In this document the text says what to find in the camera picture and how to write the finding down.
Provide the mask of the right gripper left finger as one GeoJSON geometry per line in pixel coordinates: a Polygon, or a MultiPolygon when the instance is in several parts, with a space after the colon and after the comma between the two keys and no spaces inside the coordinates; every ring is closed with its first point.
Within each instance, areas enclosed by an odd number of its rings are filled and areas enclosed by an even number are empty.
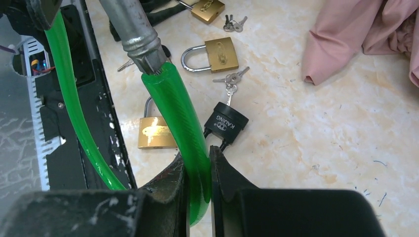
{"type": "Polygon", "coordinates": [[[3,237],[187,237],[189,180],[180,155],[139,189],[33,192],[0,223],[3,237]]]}

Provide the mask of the black padlock with keys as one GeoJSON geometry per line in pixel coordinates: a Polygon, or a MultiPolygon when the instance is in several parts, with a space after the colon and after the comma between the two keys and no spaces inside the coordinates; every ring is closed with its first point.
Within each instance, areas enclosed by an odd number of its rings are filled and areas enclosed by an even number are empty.
{"type": "Polygon", "coordinates": [[[220,150],[223,152],[232,145],[239,133],[244,130],[249,119],[232,107],[218,102],[213,113],[204,124],[204,137],[214,134],[222,140],[220,150]]]}

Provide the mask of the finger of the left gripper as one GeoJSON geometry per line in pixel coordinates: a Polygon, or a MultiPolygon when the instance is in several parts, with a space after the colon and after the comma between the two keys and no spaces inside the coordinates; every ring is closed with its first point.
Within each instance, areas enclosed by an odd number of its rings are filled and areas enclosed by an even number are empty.
{"type": "Polygon", "coordinates": [[[62,0],[26,0],[25,3],[35,27],[45,31],[51,29],[62,0]]]}

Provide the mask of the brass padlock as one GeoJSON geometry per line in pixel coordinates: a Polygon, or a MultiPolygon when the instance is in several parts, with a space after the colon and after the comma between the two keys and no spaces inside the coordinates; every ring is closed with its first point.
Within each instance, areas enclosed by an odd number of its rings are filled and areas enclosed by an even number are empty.
{"type": "Polygon", "coordinates": [[[148,115],[153,99],[149,97],[145,103],[144,115],[139,121],[137,147],[139,149],[171,149],[177,144],[162,116],[148,115]]]}
{"type": "MultiPolygon", "coordinates": [[[[205,24],[211,24],[224,10],[225,4],[219,0],[199,0],[194,5],[190,5],[182,0],[177,0],[179,4],[191,11],[191,14],[205,24]]],[[[245,16],[241,21],[237,22],[233,19],[233,15],[226,15],[223,26],[226,32],[242,32],[243,25],[248,17],[245,16]]]]}
{"type": "MultiPolygon", "coordinates": [[[[181,65],[192,73],[211,71],[211,73],[226,72],[239,68],[237,53],[230,37],[212,39],[203,45],[198,45],[185,50],[181,55],[181,65]],[[201,68],[192,68],[187,65],[187,57],[196,51],[205,50],[208,56],[209,65],[201,68]]],[[[243,70],[227,75],[222,79],[214,79],[213,82],[222,82],[226,85],[227,105],[232,101],[234,93],[237,92],[237,84],[242,80],[243,75],[250,69],[249,66],[243,70]]]]}

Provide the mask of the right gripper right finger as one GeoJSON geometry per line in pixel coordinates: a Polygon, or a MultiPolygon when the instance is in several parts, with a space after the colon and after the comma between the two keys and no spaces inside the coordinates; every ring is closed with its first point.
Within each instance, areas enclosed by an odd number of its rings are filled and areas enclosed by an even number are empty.
{"type": "Polygon", "coordinates": [[[211,220],[215,237],[382,237],[369,202],[358,192],[263,189],[211,146],[211,220]]]}

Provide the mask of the green cable lock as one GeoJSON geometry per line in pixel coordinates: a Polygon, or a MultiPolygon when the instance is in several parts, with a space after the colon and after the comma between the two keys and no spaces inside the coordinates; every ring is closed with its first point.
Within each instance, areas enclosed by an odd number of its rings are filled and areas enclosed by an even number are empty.
{"type": "MultiPolygon", "coordinates": [[[[205,215],[211,197],[210,159],[201,124],[176,66],[167,61],[153,27],[140,37],[122,41],[123,49],[142,72],[141,79],[166,121],[190,180],[190,224],[205,215]]],[[[81,145],[105,184],[121,190],[121,182],[105,164],[85,121],[75,83],[67,31],[60,9],[45,30],[65,106],[81,145]]]]}

